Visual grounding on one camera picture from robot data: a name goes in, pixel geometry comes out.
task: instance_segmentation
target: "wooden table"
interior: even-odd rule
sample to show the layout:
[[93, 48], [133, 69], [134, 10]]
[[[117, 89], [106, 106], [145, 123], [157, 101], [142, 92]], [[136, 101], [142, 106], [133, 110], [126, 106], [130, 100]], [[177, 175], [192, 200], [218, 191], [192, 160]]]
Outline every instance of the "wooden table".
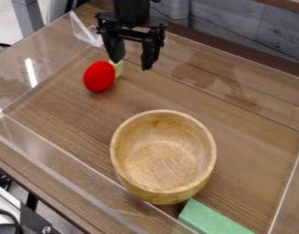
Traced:
[[299, 194], [284, 191], [299, 159], [299, 78], [172, 34], [152, 71], [140, 45], [128, 51], [124, 75], [100, 94], [82, 75], [108, 53], [77, 40], [70, 16], [0, 54], [0, 168], [89, 233], [190, 233], [165, 214], [184, 204], [157, 209], [133, 197], [109, 157], [129, 117], [186, 112], [220, 151], [196, 198], [257, 233], [296, 233]]

